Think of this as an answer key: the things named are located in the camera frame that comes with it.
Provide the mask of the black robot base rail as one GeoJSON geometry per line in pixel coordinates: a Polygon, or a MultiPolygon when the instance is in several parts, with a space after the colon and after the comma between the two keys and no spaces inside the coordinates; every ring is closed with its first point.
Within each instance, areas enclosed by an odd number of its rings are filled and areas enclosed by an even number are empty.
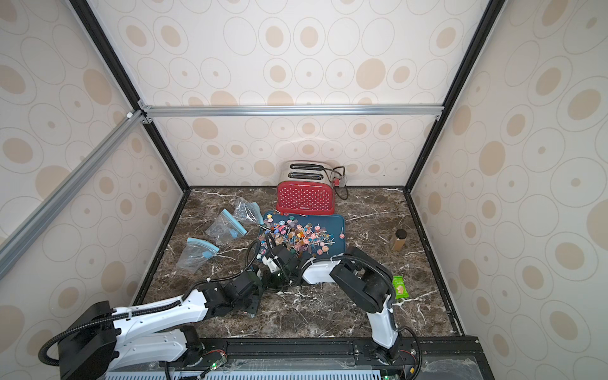
{"type": "Polygon", "coordinates": [[[197,364],[148,360],[105,379],[492,379],[474,337],[404,337],[381,361],[369,338],[204,339],[197,364]]]}

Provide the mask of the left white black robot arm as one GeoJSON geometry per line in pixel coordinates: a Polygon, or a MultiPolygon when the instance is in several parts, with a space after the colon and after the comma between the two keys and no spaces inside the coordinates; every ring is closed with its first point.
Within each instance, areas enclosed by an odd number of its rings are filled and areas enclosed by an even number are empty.
{"type": "Polygon", "coordinates": [[[185,294],[137,307],[98,302],[38,351],[62,379],[98,379],[107,371],[157,361],[197,367],[206,355],[194,323],[235,310],[255,313],[264,281],[253,271],[195,283],[185,294]]]}

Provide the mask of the candy ziploc bag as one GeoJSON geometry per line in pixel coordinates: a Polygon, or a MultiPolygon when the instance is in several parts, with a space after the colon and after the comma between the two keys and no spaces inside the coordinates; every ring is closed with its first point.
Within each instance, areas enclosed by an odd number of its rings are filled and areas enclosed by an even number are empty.
{"type": "Polygon", "coordinates": [[[218,252],[219,247],[216,245],[198,238],[188,237],[176,266],[186,272],[195,273],[218,252]]]}
{"type": "Polygon", "coordinates": [[[206,229],[205,234],[210,237],[216,245],[228,245],[236,239],[246,236],[247,230],[234,218],[228,210],[223,209],[206,229]]]}
{"type": "Polygon", "coordinates": [[[264,223],[259,205],[242,197],[236,199],[232,215],[243,225],[261,225],[264,223]]]}

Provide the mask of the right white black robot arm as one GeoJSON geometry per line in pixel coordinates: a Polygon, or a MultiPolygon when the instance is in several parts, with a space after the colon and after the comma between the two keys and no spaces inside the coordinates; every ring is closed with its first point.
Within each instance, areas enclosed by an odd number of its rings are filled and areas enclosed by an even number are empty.
{"type": "Polygon", "coordinates": [[[375,355],[382,364],[393,364],[402,353],[402,331],[394,319],[397,291],[390,271],[357,247],[336,256],[307,257],[279,245],[261,259],[269,269],[268,284],[288,286],[335,283],[363,310],[371,328],[375,355]]]}

